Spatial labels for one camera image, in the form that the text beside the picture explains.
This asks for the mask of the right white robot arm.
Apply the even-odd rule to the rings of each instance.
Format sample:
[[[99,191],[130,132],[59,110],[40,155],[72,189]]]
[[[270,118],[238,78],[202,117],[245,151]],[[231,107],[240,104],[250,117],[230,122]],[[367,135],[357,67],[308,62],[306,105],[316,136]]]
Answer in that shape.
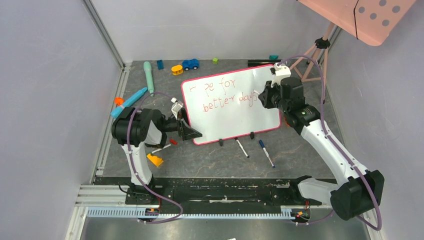
[[[264,108],[282,112],[287,124],[316,150],[336,180],[329,183],[308,175],[299,177],[290,185],[289,199],[295,204],[315,200],[330,205],[345,221],[364,221],[362,214],[375,210],[375,229],[380,230],[384,176],[379,170],[368,170],[341,145],[321,113],[306,103],[302,81],[295,77],[280,83],[267,81],[258,98]]]

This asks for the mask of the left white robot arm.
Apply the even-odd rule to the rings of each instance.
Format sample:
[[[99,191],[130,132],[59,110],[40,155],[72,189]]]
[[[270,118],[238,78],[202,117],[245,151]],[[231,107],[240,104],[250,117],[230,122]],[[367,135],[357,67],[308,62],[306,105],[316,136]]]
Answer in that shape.
[[[166,117],[158,109],[125,107],[112,123],[111,135],[124,150],[130,167],[131,184],[127,191],[130,197],[139,197],[145,204],[156,200],[157,190],[151,186],[153,174],[145,147],[164,148],[170,132],[177,132],[183,141],[203,136],[189,126],[185,108],[176,116]]]

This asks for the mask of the pink framed whiteboard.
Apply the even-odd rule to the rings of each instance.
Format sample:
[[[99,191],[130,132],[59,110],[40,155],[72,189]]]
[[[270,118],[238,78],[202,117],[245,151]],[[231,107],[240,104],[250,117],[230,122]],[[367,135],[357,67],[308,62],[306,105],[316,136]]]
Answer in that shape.
[[[270,68],[268,64],[185,80],[181,92],[189,125],[202,133],[193,143],[199,146],[279,128],[279,110],[264,108],[253,92],[261,93],[273,80]]]

